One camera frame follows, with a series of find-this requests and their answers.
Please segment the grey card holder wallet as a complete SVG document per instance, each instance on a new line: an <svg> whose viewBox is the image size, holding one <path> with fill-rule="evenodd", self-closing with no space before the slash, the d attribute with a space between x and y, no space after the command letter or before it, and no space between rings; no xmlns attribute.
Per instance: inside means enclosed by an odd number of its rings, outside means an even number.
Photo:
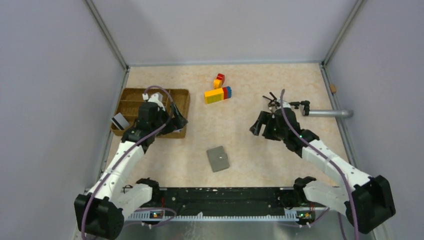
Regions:
<svg viewBox="0 0 424 240"><path fill-rule="evenodd" d="M230 167L229 157L222 145L208 149L206 154L213 173L226 170Z"/></svg>

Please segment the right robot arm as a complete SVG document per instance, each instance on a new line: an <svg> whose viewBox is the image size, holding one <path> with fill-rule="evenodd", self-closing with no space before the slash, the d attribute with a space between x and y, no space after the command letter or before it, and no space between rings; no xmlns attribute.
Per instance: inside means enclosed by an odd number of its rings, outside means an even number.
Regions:
<svg viewBox="0 0 424 240"><path fill-rule="evenodd" d="M319 203L345 216L359 233L368 234L396 214L389 181L371 176L334 153L309 129L300 127L289 107L261 111L250 132L267 140L282 141L301 159L315 165L338 187L314 177L298 178L293 200L299 206Z"/></svg>

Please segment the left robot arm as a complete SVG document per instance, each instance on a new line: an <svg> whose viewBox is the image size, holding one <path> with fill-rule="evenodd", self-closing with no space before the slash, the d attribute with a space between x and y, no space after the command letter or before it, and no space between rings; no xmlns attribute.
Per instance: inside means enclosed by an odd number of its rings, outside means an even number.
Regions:
<svg viewBox="0 0 424 240"><path fill-rule="evenodd" d="M136 183L127 193L123 187L157 136L181 130L188 123L173 101L169 106L167 109L159 100L143 101L109 166L87 194L76 197L75 216L83 240L88 235L115 240L141 205L154 207L160 202L159 191L146 183Z"/></svg>

